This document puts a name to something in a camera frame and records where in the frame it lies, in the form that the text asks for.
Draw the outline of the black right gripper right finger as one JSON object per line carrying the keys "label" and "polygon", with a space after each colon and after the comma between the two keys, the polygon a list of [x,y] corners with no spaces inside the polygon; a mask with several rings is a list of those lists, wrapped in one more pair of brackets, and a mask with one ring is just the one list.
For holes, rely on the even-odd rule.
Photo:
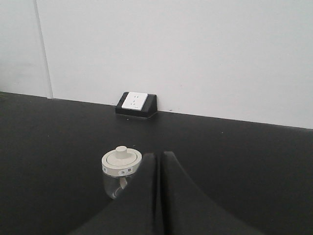
{"label": "black right gripper right finger", "polygon": [[211,200],[171,151],[164,151],[160,157],[160,196],[167,235],[261,234]]}

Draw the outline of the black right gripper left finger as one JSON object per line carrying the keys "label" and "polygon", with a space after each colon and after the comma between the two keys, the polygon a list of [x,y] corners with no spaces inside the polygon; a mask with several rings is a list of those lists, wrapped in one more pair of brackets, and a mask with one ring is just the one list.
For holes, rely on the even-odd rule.
{"label": "black right gripper left finger", "polygon": [[155,235],[157,156],[147,153],[130,183],[100,213],[71,235]]}

